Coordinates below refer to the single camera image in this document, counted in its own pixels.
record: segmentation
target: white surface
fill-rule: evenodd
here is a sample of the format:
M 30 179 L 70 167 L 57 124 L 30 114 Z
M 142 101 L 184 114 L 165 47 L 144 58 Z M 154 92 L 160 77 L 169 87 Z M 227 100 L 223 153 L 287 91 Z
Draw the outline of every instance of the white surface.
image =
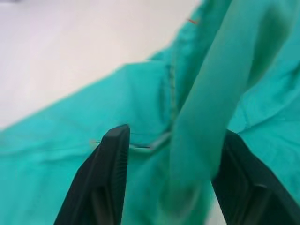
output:
M 0 4 L 0 129 L 168 44 L 195 0 Z M 224 219 L 215 204 L 209 224 Z

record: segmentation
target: green fabric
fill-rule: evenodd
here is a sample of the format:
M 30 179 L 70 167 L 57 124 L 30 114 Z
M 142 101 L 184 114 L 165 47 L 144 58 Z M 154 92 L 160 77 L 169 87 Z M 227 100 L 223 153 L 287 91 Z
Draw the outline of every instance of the green fabric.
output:
M 90 140 L 121 124 L 132 132 L 124 225 L 203 224 L 226 128 L 300 201 L 298 15 L 297 0 L 207 1 L 147 62 L 4 130 L 1 224 L 52 224 Z

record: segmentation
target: black plastic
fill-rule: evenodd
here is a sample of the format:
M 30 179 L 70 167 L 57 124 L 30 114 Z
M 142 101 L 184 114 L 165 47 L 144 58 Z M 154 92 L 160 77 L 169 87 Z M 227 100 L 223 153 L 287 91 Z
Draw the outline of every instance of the black plastic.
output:
M 213 187 L 228 225 L 300 225 L 299 205 L 233 132 Z
M 106 133 L 78 169 L 54 224 L 121 224 L 129 136 L 127 125 Z

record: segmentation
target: teal cloth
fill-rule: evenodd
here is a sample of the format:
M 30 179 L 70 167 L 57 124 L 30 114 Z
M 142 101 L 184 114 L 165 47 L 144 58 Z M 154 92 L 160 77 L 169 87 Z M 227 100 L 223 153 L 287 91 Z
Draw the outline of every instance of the teal cloth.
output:
M 121 124 L 124 225 L 203 224 L 226 128 L 300 202 L 299 1 L 210 0 L 192 19 L 147 62 L 1 132 L 1 224 L 52 224 L 90 140 Z

